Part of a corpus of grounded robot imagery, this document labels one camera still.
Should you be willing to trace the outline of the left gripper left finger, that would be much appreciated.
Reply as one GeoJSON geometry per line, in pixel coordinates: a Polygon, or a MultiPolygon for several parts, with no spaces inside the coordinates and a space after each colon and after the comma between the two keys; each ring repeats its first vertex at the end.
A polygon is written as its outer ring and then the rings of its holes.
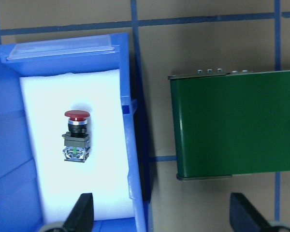
{"type": "Polygon", "coordinates": [[[82,193],[63,224],[65,232],[91,232],[94,225],[92,193],[82,193]]]}

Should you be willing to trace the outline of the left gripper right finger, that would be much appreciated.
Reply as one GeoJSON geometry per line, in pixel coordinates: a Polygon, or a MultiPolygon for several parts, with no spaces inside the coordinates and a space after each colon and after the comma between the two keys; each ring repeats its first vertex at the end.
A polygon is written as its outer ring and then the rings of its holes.
{"type": "Polygon", "coordinates": [[[271,225],[242,193],[231,193],[229,221],[234,232],[267,232],[271,225]]]}

